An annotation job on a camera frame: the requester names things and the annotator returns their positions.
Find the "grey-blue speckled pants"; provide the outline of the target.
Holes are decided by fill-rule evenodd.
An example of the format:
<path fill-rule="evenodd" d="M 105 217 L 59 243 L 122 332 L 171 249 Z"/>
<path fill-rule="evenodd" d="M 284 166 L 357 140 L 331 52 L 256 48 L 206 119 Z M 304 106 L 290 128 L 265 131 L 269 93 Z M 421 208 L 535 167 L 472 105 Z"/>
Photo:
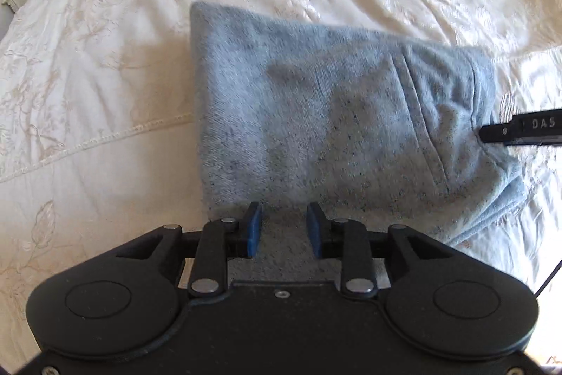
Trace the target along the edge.
<path fill-rule="evenodd" d="M 252 201 L 266 212 L 233 280 L 333 279 L 338 265 L 317 260 L 306 233 L 311 202 L 456 245 L 525 198 L 519 162 L 477 134 L 495 98 L 482 50 L 203 2 L 190 36 L 210 217 Z"/>

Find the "cream embroidered bedspread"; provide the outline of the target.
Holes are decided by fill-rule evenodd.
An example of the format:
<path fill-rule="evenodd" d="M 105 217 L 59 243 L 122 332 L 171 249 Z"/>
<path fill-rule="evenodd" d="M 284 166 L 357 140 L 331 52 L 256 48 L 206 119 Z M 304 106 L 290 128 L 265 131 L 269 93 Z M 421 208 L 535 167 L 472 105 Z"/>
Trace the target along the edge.
<path fill-rule="evenodd" d="M 1 41 L 1 364 L 37 346 L 31 290 L 156 226 L 203 220 L 190 5 L 28 0 Z M 484 47 L 494 113 L 561 104 L 561 0 L 202 0 Z"/>

